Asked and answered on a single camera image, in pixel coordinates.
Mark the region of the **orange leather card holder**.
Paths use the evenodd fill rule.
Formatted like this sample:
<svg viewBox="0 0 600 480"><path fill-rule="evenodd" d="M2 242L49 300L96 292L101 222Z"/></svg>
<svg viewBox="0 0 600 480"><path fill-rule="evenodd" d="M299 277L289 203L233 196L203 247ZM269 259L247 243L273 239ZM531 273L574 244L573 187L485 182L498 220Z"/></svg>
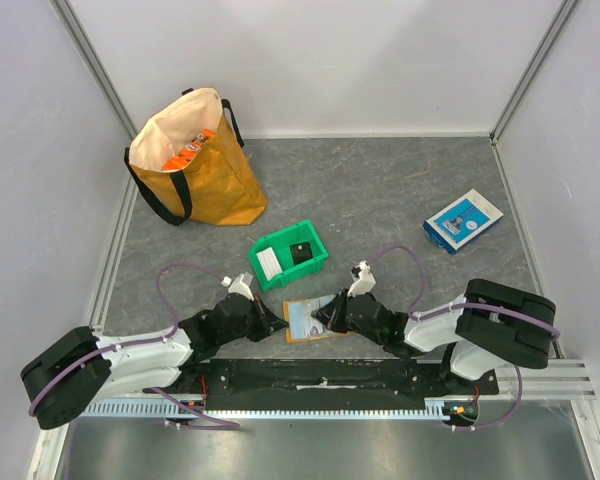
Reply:
<svg viewBox="0 0 600 480"><path fill-rule="evenodd" d="M287 323L286 341L298 343L325 338L342 337L346 333L336 333L327 329L312 313L326 306L335 298L325 295L317 298L283 302L284 321Z"/></svg>

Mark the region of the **green plastic bin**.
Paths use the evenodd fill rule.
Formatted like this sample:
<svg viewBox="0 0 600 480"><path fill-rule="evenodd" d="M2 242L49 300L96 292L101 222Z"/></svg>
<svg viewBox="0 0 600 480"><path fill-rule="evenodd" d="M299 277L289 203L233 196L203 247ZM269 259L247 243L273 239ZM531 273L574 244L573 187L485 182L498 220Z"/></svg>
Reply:
<svg viewBox="0 0 600 480"><path fill-rule="evenodd" d="M314 258L300 265L294 265L290 246L299 242L310 242ZM283 272L267 281L256 254L272 247L281 264ZM329 253L310 220L303 220L258 239L248 252L248 259L254 269L261 289L266 292L275 288L284 288L291 282L306 275L319 272Z"/></svg>

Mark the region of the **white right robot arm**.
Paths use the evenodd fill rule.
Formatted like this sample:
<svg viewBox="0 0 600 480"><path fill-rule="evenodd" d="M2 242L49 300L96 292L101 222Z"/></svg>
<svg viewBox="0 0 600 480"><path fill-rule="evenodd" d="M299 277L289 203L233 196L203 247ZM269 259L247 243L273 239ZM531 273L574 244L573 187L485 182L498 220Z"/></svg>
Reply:
<svg viewBox="0 0 600 480"><path fill-rule="evenodd" d="M556 305L545 297L473 279L449 303L426 311L393 311L371 293L341 292L311 313L328 330L355 333L397 358L412 360L438 347L433 381L447 393L472 393L504 365L541 370L560 337Z"/></svg>

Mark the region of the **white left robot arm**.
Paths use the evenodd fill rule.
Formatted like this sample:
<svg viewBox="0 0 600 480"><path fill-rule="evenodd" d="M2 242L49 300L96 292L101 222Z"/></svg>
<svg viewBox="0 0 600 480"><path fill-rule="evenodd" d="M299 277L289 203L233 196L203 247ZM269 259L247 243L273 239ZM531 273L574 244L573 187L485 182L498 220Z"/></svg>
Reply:
<svg viewBox="0 0 600 480"><path fill-rule="evenodd" d="M285 327L259 297L238 293L147 334L98 336L90 327L76 327L21 370L28 414L51 430L99 400L154 387L190 392L199 384L197 365L222 346L243 338L259 342Z"/></svg>

